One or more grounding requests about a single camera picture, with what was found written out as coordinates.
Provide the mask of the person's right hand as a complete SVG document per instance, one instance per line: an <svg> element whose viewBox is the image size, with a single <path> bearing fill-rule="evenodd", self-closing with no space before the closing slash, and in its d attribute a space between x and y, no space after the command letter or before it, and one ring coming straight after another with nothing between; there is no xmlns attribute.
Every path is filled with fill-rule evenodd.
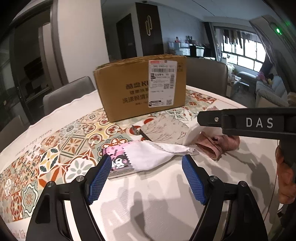
<svg viewBox="0 0 296 241"><path fill-rule="evenodd" d="M276 148L275 159L277 163L279 202L281 204L291 204L295 200L294 173L292 168L284 162L280 146Z"/></svg>

